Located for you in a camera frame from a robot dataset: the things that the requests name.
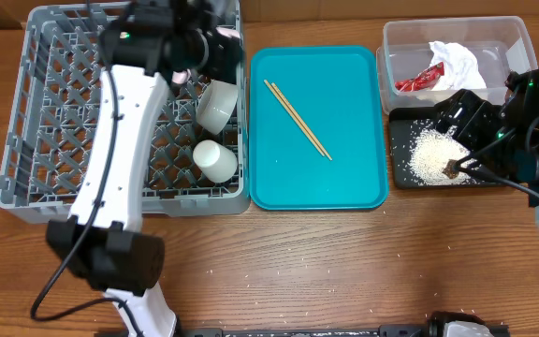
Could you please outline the grey bowl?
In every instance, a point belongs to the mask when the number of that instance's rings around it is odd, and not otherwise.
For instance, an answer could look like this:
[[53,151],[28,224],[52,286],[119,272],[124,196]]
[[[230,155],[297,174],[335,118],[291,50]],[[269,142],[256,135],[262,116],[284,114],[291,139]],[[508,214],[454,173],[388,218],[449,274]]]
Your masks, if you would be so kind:
[[219,134],[228,123],[236,107],[239,87],[235,84],[212,80],[199,100],[196,120],[213,135]]

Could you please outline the large pink plate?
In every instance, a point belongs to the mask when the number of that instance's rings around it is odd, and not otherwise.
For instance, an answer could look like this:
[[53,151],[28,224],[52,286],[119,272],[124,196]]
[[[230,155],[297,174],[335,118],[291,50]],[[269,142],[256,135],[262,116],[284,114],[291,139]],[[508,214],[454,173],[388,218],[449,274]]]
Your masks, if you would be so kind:
[[183,85],[189,81],[190,77],[191,77],[191,71],[189,69],[181,71],[181,72],[174,72],[171,77],[171,82],[173,84]]

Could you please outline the brown food scrap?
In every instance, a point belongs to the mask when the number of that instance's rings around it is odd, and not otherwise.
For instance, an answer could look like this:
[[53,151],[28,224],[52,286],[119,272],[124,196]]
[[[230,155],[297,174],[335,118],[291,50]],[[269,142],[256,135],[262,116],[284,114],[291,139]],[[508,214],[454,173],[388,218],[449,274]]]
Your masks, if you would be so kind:
[[442,173],[444,176],[446,176],[450,180],[457,179],[459,176],[459,169],[457,168],[457,161],[454,159],[450,159],[447,162],[444,169],[442,170]]

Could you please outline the white napkin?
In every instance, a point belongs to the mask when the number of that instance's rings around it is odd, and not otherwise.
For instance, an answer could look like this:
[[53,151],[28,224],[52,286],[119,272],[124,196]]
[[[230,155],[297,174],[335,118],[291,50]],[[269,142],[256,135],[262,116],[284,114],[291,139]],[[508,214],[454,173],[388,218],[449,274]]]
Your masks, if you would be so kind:
[[469,49],[455,42],[442,41],[430,42],[430,49],[433,52],[430,65],[444,65],[444,74],[431,88],[432,91],[487,88],[479,73],[477,59]]

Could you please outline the wooden chopstick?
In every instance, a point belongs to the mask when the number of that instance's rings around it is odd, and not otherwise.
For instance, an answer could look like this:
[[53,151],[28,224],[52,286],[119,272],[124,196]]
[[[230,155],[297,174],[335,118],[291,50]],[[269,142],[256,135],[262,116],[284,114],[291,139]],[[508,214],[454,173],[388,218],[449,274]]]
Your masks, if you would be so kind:
[[283,100],[283,102],[286,104],[287,108],[291,112],[291,114],[294,116],[294,119],[298,123],[298,125],[304,130],[304,133],[308,136],[308,138],[311,140],[311,142],[314,144],[314,146],[317,148],[317,150],[323,155],[328,158],[329,161],[332,161],[333,158],[329,154],[329,152],[326,150],[324,145],[321,143],[321,141],[318,139],[318,137],[314,134],[314,132],[311,130],[311,128],[303,121],[303,119],[300,117],[299,113],[294,109],[292,104],[289,102],[289,100],[286,98],[286,96],[282,93],[282,91],[279,89],[279,87],[272,82],[270,84],[274,91],[277,93],[277,95]]
[[284,108],[286,113],[290,116],[290,118],[294,121],[294,123],[298,126],[298,128],[301,130],[301,132],[304,134],[304,136],[309,140],[309,142],[313,145],[313,147],[317,150],[317,148],[314,146],[314,144],[311,142],[311,140],[308,138],[308,136],[304,133],[304,130],[298,125],[296,120],[294,119],[294,116],[291,114],[289,109],[287,108],[286,104],[283,102],[283,100],[277,95],[277,93],[274,91],[272,86],[267,80],[264,80],[264,83],[268,87],[268,89],[271,91],[271,93],[274,95],[274,97],[278,100],[278,102],[281,104],[281,106]]

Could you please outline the red snack wrapper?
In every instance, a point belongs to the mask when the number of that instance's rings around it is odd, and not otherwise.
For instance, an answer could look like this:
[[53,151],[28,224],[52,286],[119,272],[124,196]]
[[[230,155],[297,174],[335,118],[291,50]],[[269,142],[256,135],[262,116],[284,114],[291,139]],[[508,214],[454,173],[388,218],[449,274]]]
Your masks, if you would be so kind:
[[414,92],[429,89],[432,88],[443,75],[444,63],[440,62],[426,68],[414,78],[396,81],[395,88],[400,92]]

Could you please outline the white cup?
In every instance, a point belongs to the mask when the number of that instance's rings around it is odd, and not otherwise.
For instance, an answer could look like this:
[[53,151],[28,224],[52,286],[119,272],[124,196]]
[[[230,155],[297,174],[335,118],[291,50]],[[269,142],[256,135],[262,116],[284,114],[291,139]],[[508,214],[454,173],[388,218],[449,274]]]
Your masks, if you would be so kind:
[[227,147],[213,141],[201,141],[193,151],[193,159],[201,172],[214,183],[231,179],[238,167],[237,156]]

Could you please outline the small pink bowl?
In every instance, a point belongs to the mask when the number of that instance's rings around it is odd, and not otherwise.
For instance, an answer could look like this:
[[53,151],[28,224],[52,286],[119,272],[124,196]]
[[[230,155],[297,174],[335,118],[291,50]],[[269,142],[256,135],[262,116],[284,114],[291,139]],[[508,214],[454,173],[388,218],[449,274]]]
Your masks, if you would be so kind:
[[225,27],[216,27],[216,31],[218,34],[220,34],[223,37],[229,37],[229,38],[237,38],[241,39],[241,35],[238,30],[225,28]]

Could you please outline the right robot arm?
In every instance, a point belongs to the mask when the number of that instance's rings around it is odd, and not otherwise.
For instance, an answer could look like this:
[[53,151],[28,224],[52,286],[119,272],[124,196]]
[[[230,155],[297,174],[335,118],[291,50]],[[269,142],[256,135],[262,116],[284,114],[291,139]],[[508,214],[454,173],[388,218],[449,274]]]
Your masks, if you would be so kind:
[[539,229],[539,69],[511,72],[505,85],[501,105],[466,89],[435,104],[435,128],[469,152],[450,170],[527,194]]

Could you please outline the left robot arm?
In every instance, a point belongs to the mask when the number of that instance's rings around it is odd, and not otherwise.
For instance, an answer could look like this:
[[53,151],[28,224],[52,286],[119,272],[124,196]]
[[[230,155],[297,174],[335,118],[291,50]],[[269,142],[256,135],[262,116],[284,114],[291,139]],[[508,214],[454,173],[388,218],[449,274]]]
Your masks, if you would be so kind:
[[240,40],[219,32],[225,1],[132,1],[97,34],[101,98],[87,171],[67,219],[48,223],[60,270],[119,311],[130,336],[172,336],[178,317],[159,278],[162,239],[142,232],[142,189],[153,130],[175,74],[234,82]]

